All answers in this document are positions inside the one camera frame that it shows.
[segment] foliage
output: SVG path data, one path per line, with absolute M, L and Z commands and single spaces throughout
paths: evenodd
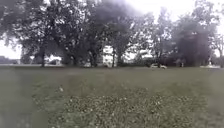
M 141 50 L 150 51 L 158 66 L 166 59 L 206 65 L 220 42 L 216 29 L 222 11 L 206 0 L 197 0 L 176 22 L 165 8 L 158 19 L 152 13 L 139 16 L 125 0 L 21 0 L 12 6 L 4 2 L 0 11 L 6 45 L 22 45 L 23 55 L 42 58 L 42 66 L 45 57 L 57 55 L 64 64 L 96 67 L 106 45 L 113 49 L 113 65 L 116 58 L 121 65 L 125 53 Z

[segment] lawn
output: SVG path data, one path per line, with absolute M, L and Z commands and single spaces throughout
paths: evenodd
M 1 128 L 224 127 L 222 69 L 0 68 Z

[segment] parked car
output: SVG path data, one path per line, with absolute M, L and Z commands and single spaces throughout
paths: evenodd
M 90 68 L 91 67 L 91 64 L 89 62 L 87 62 L 87 63 L 84 64 L 84 67 Z
M 151 64 L 150 68 L 158 68 L 158 64 L 157 63 Z M 160 68 L 167 69 L 165 65 L 160 65 Z

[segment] grass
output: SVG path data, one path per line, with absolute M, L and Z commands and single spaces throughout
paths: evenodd
M 199 68 L 1 68 L 0 126 L 2 120 L 5 127 L 13 127 L 11 121 L 23 128 L 220 128 L 223 74 Z

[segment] ground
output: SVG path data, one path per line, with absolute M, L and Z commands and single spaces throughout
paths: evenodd
M 224 70 L 0 68 L 0 128 L 224 127 Z

